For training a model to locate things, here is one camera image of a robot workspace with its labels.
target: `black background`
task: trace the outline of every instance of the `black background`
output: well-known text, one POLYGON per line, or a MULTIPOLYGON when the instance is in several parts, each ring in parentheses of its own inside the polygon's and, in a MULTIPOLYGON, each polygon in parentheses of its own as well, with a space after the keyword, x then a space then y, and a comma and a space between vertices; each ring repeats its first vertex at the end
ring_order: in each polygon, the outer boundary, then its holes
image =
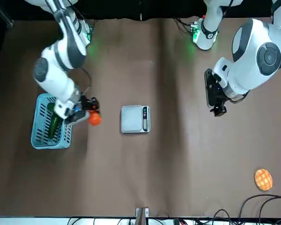
MULTIPOLYGON (((40 7, 24 0, 6 0, 4 8, 14 20, 51 20, 53 17, 40 7)), ((271 0, 244 0, 241 5, 231 7, 227 17, 270 16, 271 0)), ((206 13, 203 0, 79 0, 75 6, 88 19, 143 20, 150 18, 187 18, 206 13)))

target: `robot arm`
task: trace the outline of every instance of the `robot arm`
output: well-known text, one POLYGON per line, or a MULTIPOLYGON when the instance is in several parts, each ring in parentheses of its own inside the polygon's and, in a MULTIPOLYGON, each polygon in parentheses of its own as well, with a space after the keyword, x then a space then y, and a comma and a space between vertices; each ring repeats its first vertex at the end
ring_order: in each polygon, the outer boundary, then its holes
POLYGON ((281 68, 281 0, 273 2, 273 23, 250 19, 236 32, 233 61, 221 58, 205 72, 207 103, 215 116, 226 113, 226 101, 238 103, 281 68))
POLYGON ((238 6, 243 0, 204 0, 207 11, 205 18, 200 18, 195 25, 198 26, 197 34, 192 41, 202 50, 208 50, 216 40, 218 28, 224 14, 221 6, 238 6))
POLYGON ((89 40, 85 33, 89 32, 89 27, 84 23, 82 28, 75 13, 67 9, 62 0, 45 1, 59 23, 63 38, 42 51, 41 58, 35 63, 33 75, 45 91, 56 97, 55 113, 63 119, 71 116, 72 125, 75 121, 89 117, 85 106, 82 106, 82 112, 77 113, 79 117, 73 119, 73 108, 81 102, 81 92, 67 76, 69 70, 81 67, 86 59, 85 46, 89 40))

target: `orange fruit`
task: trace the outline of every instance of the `orange fruit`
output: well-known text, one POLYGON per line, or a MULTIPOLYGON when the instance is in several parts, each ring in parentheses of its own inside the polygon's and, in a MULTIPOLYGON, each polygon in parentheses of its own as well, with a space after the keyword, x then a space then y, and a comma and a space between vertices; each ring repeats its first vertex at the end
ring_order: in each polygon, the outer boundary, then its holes
POLYGON ((273 179, 271 174, 265 169, 259 169, 255 172, 255 183, 262 191, 268 191, 273 187, 273 179))
POLYGON ((93 126, 97 126, 101 123, 102 118, 97 112, 90 112, 89 123, 93 126))

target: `green vegetable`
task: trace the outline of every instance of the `green vegetable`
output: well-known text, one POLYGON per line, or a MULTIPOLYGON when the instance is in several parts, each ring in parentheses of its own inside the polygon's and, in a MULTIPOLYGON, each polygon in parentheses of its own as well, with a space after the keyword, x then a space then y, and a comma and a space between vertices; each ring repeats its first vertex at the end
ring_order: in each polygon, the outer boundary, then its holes
POLYGON ((56 132, 57 126, 59 122, 61 121, 61 118, 53 113, 52 118, 51 118, 51 123, 49 127, 49 132, 48 132, 48 137, 52 139, 54 137, 54 134, 56 132))
POLYGON ((52 102, 50 102, 50 103, 48 103, 48 105, 47 105, 47 110, 49 110, 50 112, 54 112, 54 106, 55 106, 55 103, 52 103, 52 102))

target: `digital kitchen scale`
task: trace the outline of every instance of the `digital kitchen scale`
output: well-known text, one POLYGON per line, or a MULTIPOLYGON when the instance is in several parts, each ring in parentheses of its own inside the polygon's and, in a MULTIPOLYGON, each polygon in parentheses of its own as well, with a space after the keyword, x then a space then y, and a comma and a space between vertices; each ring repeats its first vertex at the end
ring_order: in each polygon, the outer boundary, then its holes
POLYGON ((123 133, 148 133, 150 131, 149 106, 128 105, 121 110, 123 133))

